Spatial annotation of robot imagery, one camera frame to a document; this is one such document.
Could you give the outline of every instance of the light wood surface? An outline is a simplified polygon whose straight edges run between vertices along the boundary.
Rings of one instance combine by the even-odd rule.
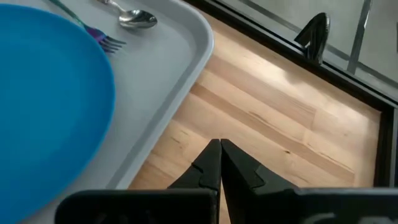
[[[166,188],[213,138],[300,187],[372,186],[380,112],[205,16],[213,56],[130,188]]]

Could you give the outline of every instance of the blue plate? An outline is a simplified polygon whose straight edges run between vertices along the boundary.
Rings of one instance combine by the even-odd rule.
[[[114,110],[109,61],[83,29],[0,4],[0,223],[54,199],[100,146]]]

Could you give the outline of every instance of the spoon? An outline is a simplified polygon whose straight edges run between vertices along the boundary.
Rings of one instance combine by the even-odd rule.
[[[154,15],[143,10],[124,10],[113,0],[97,0],[107,6],[112,6],[120,13],[119,24],[126,29],[148,29],[156,25],[157,19]]]

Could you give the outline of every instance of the tray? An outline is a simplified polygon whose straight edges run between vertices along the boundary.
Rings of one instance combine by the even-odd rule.
[[[47,0],[2,0],[51,11],[70,19]],[[95,0],[64,0],[88,25],[127,46],[110,55],[116,84],[111,127],[95,158],[57,199],[26,223],[52,223],[62,198],[84,189],[126,189],[171,120],[213,50],[213,34],[202,15],[176,0],[118,0],[126,9],[158,18],[153,29],[128,32],[117,12]]]

